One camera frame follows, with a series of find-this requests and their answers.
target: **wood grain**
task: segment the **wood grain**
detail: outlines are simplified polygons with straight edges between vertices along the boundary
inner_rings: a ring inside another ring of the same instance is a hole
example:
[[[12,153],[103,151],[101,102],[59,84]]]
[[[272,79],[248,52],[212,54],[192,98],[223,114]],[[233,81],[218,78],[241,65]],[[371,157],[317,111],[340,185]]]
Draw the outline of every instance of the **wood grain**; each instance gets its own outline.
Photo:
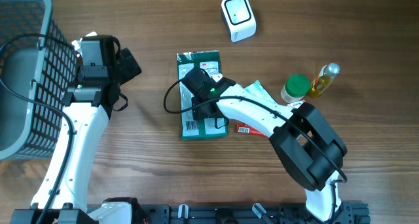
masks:
[[[122,91],[95,158],[91,204],[135,196],[142,204],[304,202],[266,139],[235,134],[181,141],[180,116],[163,110],[177,80],[175,55],[220,51],[223,74],[257,79],[279,102],[294,73],[313,79],[330,62],[341,74],[308,101],[346,142],[343,200],[370,205],[373,223],[419,223],[419,0],[250,0],[256,35],[231,43],[221,0],[53,0],[69,40],[91,31],[118,37],[143,73]],[[179,94],[172,92],[172,109]],[[27,208],[48,161],[0,163],[0,223]]]

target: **barcode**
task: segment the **barcode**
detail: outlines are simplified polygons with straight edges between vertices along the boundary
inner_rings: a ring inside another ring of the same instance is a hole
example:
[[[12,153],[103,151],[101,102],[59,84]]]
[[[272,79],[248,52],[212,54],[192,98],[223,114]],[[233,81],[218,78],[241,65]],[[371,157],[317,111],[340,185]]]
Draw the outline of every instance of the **barcode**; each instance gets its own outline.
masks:
[[[186,122],[186,130],[197,130],[198,129],[198,122],[197,121],[187,121]]]
[[[250,129],[249,128],[238,128],[238,131],[241,133],[249,133]]]

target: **plastic basket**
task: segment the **plastic basket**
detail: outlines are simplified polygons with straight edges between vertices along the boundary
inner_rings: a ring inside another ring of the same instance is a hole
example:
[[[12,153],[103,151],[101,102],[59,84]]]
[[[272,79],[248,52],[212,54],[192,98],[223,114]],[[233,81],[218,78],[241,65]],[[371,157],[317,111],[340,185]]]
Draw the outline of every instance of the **plastic basket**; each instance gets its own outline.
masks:
[[[23,33],[66,41],[52,18],[51,0],[0,0],[0,45]],[[27,37],[13,42],[0,56],[0,76],[17,93],[62,109],[76,62],[69,47]],[[19,100],[0,86],[0,160],[51,157],[60,126],[57,114]]]

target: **green package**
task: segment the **green package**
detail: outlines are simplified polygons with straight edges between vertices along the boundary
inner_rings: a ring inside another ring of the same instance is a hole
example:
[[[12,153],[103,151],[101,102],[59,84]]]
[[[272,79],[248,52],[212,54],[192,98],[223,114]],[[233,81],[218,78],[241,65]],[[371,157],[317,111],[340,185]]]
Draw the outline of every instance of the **green package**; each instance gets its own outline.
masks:
[[[182,79],[192,68],[205,69],[209,75],[220,73],[221,62],[218,50],[202,52],[186,52],[177,54],[177,70],[179,79]],[[183,83],[179,84],[181,96],[181,108],[186,109],[192,106],[192,93]],[[227,136],[226,119],[193,120],[192,111],[184,112],[182,117],[182,140],[206,140]]]

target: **bottle of oil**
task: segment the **bottle of oil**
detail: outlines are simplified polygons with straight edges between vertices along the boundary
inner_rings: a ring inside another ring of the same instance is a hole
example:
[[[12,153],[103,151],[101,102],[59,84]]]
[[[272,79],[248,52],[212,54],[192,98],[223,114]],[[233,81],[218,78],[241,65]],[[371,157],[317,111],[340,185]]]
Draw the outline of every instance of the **bottle of oil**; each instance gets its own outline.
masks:
[[[332,84],[339,71],[340,67],[335,63],[331,63],[322,67],[319,75],[312,81],[310,90],[307,93],[308,96],[312,98],[320,97],[321,94],[323,94],[323,91],[326,90],[330,84]]]

